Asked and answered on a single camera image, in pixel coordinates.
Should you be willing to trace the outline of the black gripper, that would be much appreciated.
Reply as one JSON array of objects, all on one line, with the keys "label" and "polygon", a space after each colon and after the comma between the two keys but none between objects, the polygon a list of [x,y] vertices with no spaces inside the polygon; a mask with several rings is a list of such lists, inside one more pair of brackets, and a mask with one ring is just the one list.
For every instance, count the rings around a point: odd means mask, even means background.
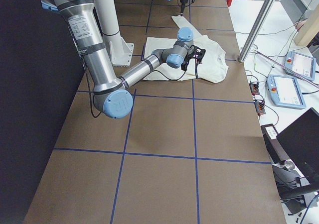
[{"label": "black gripper", "polygon": [[194,2],[195,0],[179,0],[178,5],[180,7],[180,16],[183,16],[183,7],[187,7]]},{"label": "black gripper", "polygon": [[181,65],[181,69],[183,71],[187,71],[187,67],[189,65],[190,60],[194,59],[195,60],[195,71],[197,71],[197,67],[199,64],[201,64],[205,53],[206,53],[205,49],[201,49],[195,45],[191,45],[191,47],[187,53],[187,56],[185,57],[182,65]]}]

